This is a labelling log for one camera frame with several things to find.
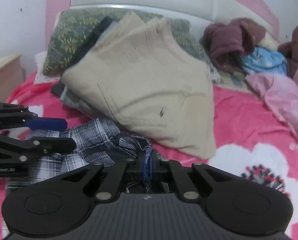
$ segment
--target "beige folded garment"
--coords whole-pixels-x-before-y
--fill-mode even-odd
[[[215,154],[207,65],[183,51],[170,20],[126,15],[62,82],[128,130],[200,158]]]

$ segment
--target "wooden nightstand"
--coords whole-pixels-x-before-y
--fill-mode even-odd
[[[0,58],[0,102],[5,102],[24,77],[20,66],[21,54]]]

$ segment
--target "silver rivet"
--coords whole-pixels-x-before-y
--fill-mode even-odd
[[[199,197],[199,194],[194,191],[187,191],[184,193],[184,198],[186,199],[196,199]]]
[[[22,161],[22,162],[25,162],[25,161],[27,160],[27,157],[24,156],[24,155],[21,155],[21,156],[19,157],[19,160]]]
[[[99,200],[108,200],[111,198],[111,194],[109,192],[100,192],[96,195],[96,198]]]

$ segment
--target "black and white plaid fabric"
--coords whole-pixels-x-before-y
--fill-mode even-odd
[[[151,142],[145,137],[121,133],[112,120],[96,119],[64,132],[36,130],[27,139],[32,137],[73,138],[77,147],[70,154],[45,156],[38,162],[32,163],[29,167],[29,176],[9,179],[6,184],[6,195],[15,189],[50,179],[93,162],[102,162],[105,166],[111,166],[122,159],[137,158],[139,152],[146,155],[146,177],[149,178],[149,157],[153,151]],[[168,192],[168,185],[164,183],[162,186],[164,192]],[[150,182],[147,179],[146,182],[130,183],[127,185],[126,192],[151,193]],[[8,233],[7,226],[3,222],[3,237]]]

